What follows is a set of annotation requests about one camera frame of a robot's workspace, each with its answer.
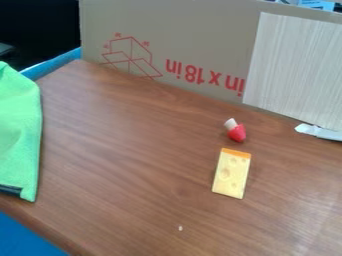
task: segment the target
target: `wooden table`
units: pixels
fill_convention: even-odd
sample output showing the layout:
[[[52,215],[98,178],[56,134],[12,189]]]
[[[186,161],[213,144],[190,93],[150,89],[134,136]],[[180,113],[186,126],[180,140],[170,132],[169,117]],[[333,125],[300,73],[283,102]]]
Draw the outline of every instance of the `wooden table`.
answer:
[[[68,252],[341,255],[341,143],[83,61],[38,84],[38,200],[2,195],[0,206]],[[247,127],[244,144],[227,139],[229,117]],[[222,147],[253,155],[243,200],[211,192]]]

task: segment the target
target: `cardboard box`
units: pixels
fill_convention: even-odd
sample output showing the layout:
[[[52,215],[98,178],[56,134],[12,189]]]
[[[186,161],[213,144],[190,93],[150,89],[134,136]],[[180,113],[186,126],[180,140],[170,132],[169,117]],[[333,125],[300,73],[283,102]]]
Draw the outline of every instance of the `cardboard box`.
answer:
[[[259,0],[81,0],[83,58],[241,102],[261,12],[342,15]]]

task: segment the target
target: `green towel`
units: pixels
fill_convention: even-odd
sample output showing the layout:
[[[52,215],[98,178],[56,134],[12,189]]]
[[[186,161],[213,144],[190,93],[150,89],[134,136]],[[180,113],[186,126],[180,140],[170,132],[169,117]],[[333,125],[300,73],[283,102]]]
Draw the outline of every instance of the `green towel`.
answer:
[[[0,191],[34,202],[42,111],[38,86],[0,62]]]

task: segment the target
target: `cheese toy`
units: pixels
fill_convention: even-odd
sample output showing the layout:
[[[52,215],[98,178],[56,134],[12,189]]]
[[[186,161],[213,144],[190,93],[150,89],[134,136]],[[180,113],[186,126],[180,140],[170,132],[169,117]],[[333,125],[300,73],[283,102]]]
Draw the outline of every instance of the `cheese toy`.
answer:
[[[249,153],[222,148],[212,191],[242,199],[250,161]]]

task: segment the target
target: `white object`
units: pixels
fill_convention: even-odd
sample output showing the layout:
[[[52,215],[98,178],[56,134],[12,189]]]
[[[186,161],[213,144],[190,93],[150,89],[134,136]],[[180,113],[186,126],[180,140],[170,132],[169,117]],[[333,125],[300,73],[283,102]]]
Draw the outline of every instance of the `white object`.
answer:
[[[236,126],[237,123],[234,118],[231,118],[224,123],[224,127],[226,127],[229,131],[233,130]]]
[[[262,13],[243,103],[342,130],[342,26]]]
[[[309,134],[321,139],[342,141],[342,132],[322,129],[315,125],[300,124],[295,130],[299,133]]]

